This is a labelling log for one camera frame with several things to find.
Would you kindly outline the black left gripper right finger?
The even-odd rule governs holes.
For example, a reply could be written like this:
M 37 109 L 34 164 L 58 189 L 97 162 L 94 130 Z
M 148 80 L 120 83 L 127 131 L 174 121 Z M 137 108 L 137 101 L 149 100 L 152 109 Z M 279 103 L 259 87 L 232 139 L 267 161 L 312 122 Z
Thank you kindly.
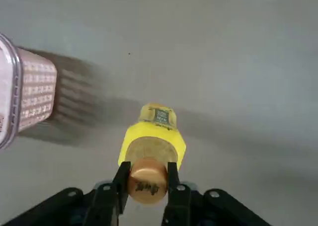
M 204 194 L 182 184 L 177 164 L 169 162 L 168 203 L 163 226 L 268 226 L 269 223 L 224 190 L 212 188 Z

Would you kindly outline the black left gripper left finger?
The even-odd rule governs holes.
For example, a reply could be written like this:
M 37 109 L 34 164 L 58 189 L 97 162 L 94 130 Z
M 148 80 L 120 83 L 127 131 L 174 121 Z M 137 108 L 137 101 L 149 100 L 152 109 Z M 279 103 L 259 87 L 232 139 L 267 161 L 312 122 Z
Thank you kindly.
M 4 223 L 5 226 L 117 226 L 128 198 L 131 163 L 124 161 L 111 182 L 90 192 L 66 188 Z

